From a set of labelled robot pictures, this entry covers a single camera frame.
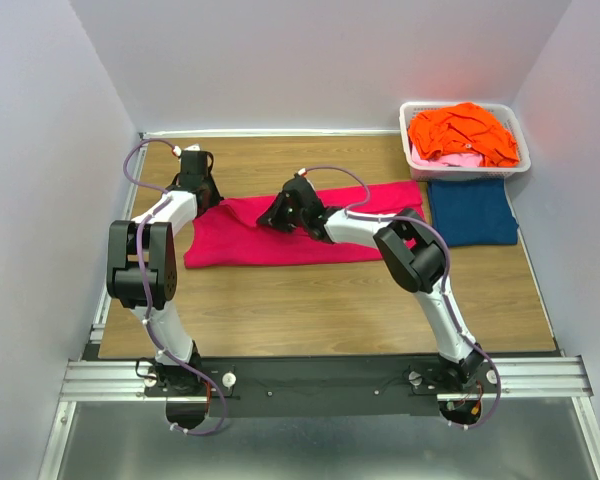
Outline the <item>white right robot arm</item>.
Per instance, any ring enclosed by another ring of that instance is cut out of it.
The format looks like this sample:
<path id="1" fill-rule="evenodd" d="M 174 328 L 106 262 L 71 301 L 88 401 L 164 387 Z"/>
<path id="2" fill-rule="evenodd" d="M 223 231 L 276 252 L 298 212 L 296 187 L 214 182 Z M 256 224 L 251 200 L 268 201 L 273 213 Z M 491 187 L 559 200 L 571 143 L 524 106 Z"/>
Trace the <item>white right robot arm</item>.
<path id="1" fill-rule="evenodd" d="M 323 243 L 377 250 L 395 283 L 415 296 L 434 334 L 440 367 L 428 379 L 454 392 L 476 381 L 484 352 L 454 298 L 449 248 L 415 210 L 365 214 L 281 192 L 257 223 L 281 232 L 300 228 Z"/>

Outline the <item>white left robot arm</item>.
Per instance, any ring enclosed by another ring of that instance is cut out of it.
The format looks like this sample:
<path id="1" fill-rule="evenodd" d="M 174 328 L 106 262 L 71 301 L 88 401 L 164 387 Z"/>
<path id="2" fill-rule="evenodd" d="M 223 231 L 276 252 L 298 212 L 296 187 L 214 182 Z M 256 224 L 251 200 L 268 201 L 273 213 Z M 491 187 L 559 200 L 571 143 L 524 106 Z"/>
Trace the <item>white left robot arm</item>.
<path id="1" fill-rule="evenodd" d="M 109 227 L 108 295 L 141 322 L 154 348 L 156 381 L 167 381 L 181 395 L 215 382 L 201 371 L 195 341 L 185 331 L 174 297 L 178 283 L 174 237 L 221 195 L 209 173 L 179 173 L 160 190 L 159 200 L 130 220 Z"/>

